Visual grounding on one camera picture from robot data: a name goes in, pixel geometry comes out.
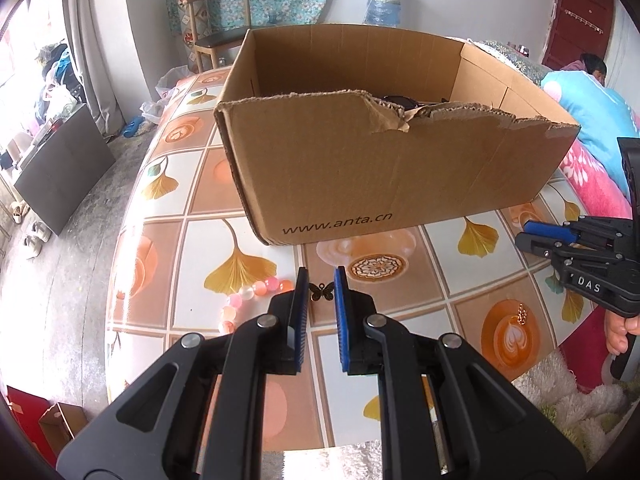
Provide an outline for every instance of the hand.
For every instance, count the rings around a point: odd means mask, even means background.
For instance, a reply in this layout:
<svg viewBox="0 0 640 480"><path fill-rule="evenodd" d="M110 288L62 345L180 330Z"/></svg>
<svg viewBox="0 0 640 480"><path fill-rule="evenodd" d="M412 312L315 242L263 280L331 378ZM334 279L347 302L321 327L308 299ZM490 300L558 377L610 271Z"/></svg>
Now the hand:
<svg viewBox="0 0 640 480"><path fill-rule="evenodd" d="M625 319L607 310L604 316L604 333L607 337L607 350L613 355L623 354L628 346L626 334L640 335L640 316Z"/></svg>

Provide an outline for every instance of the cardboard box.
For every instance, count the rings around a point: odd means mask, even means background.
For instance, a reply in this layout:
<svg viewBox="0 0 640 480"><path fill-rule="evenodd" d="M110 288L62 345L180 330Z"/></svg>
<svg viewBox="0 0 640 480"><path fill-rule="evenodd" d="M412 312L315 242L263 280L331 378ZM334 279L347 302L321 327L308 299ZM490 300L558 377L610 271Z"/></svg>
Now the cardboard box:
<svg viewBox="0 0 640 480"><path fill-rule="evenodd" d="M390 94L436 105L405 113L376 99ZM366 25L249 31L215 113L249 222L267 244L528 202L580 128L471 44Z"/></svg>
<svg viewBox="0 0 640 480"><path fill-rule="evenodd" d="M42 433L56 456L88 422L80 406L58 402L40 417Z"/></svg>

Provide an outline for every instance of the butterfly pendant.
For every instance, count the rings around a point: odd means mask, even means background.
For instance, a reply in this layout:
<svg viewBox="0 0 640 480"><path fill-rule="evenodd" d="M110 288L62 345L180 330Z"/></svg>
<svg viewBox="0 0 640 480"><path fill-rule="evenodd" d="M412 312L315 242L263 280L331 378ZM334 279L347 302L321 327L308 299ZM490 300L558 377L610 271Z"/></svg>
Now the butterfly pendant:
<svg viewBox="0 0 640 480"><path fill-rule="evenodd" d="M320 285L314 285L309 283L309 290L311 291L311 301L320 301L320 298L325 298L327 301L334 300L334 282L320 283Z"/></svg>

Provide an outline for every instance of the wooden chair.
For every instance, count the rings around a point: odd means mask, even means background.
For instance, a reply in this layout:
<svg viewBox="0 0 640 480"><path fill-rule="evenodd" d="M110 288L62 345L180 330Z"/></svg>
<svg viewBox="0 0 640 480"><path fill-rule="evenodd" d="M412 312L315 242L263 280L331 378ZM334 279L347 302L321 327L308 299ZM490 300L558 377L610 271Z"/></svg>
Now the wooden chair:
<svg viewBox="0 0 640 480"><path fill-rule="evenodd" d="M213 68L218 68L217 50L226 50L242 44L244 35L251 28L251 8L249 0L244 0L244 27L232 28L231 30L221 30L214 32L205 38L198 38L195 13L193 12L193 3L202 0L187 0L189 11L189 19L191 20L191 30L193 31L193 53L196 56L198 72L202 73L202 54L211 57Z"/></svg>

